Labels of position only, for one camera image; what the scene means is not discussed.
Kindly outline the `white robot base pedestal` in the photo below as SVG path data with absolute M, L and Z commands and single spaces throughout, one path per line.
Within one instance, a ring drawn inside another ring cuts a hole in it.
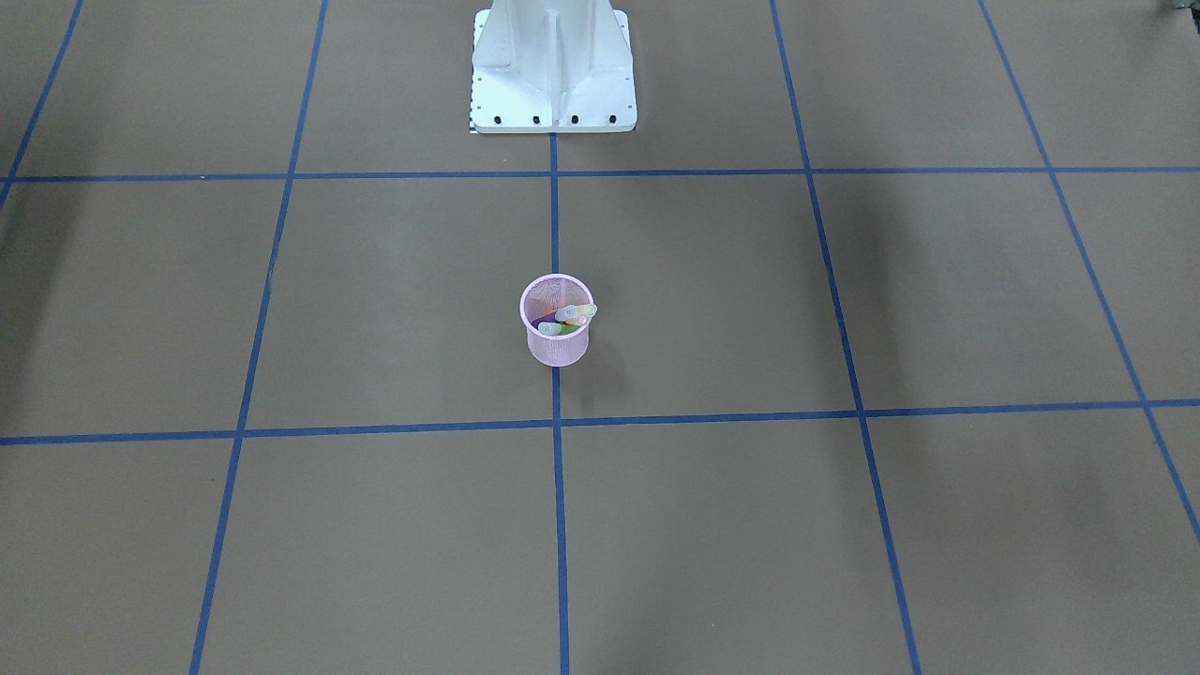
M 493 1 L 472 29 L 472 133 L 638 126 L 630 20 L 611 2 Z

